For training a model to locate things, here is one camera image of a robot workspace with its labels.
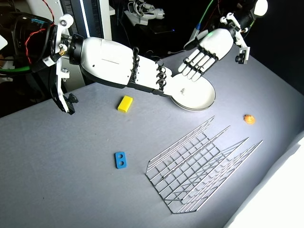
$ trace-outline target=blue block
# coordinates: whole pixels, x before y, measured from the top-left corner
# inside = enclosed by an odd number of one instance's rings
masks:
[[[115,159],[116,159],[116,167],[118,169],[127,167],[127,160],[125,158],[124,152],[115,153]]]

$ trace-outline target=bolt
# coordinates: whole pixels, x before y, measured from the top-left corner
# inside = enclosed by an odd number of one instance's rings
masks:
[[[66,23],[65,20],[62,20],[62,21],[60,22],[60,24],[61,24],[62,26],[67,26],[67,23]]]
[[[62,71],[63,73],[68,73],[68,69],[66,69],[66,68],[62,68],[61,71]]]

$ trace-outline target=table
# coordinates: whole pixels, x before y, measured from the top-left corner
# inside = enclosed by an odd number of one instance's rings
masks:
[[[72,116],[52,100],[0,119],[0,227],[222,227],[303,129],[304,97],[258,61],[234,62],[237,47],[205,77],[216,101],[202,112],[169,98],[92,84],[73,93]],[[189,53],[165,59],[176,72]],[[133,97],[127,114],[116,110]],[[254,125],[244,114],[256,117]],[[207,135],[228,125],[218,146],[250,137],[263,144],[199,211],[172,215],[144,175],[149,159],[216,116]],[[115,167],[124,151],[128,167]]]

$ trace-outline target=metal wire rack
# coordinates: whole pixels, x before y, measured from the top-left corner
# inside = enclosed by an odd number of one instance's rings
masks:
[[[262,143],[233,157],[231,154],[248,138],[220,150],[213,138],[205,135],[210,118],[172,146],[152,158],[146,176],[173,214],[199,210],[227,178]]]

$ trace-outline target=plate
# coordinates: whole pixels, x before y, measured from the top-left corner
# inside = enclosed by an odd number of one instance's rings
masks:
[[[212,84],[200,77],[193,82],[182,74],[173,77],[176,92],[172,100],[179,107],[188,111],[201,111],[209,108],[215,101],[215,90]]]

